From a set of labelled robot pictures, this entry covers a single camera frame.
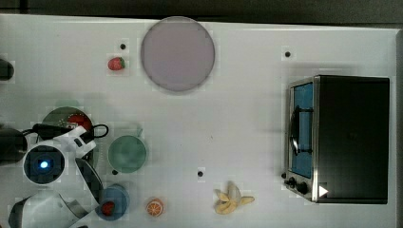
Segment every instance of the plate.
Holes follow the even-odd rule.
[[[175,92],[204,82],[215,61],[214,43],[207,30],[178,16],[165,18],[148,31],[141,55],[150,80]]]

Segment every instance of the banana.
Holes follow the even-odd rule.
[[[218,193],[220,199],[219,205],[216,207],[216,213],[220,215],[228,215],[237,209],[238,205],[245,205],[255,201],[253,197],[242,197],[240,190],[235,184],[230,184],[228,194]]]
[[[240,205],[245,205],[245,204],[248,204],[253,201],[255,201],[255,198],[253,198],[253,197],[242,197],[240,199]]]
[[[221,201],[229,201],[229,198],[228,198],[228,196],[227,196],[225,193],[220,192],[220,193],[218,194],[218,197],[219,197],[219,199],[220,199]]]
[[[223,215],[222,211],[227,209],[230,206],[230,202],[220,201],[220,204],[216,207],[217,214]]]
[[[216,210],[216,212],[218,213],[218,214],[221,214],[221,215],[228,215],[228,214],[230,214],[231,212],[233,212],[233,211],[235,211],[235,209],[237,209],[237,203],[236,202],[234,202],[234,201],[227,201],[225,204],[224,204],[225,206],[225,209],[223,209],[223,210],[220,210],[219,209],[219,207],[218,207],[218,209],[219,210]]]

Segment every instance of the blue bowl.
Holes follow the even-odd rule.
[[[115,203],[115,208],[111,216],[104,215],[101,210],[102,205],[108,201]],[[121,185],[113,184],[103,191],[100,199],[100,205],[95,209],[95,212],[104,220],[116,220],[125,213],[129,204],[130,197],[125,189]]]

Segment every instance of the toaster oven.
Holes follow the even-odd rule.
[[[286,187],[312,202],[388,200],[388,78],[317,75],[288,87]]]

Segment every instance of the orange slice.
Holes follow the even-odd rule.
[[[160,199],[153,199],[147,204],[147,213],[152,217],[158,217],[163,213],[163,202]]]

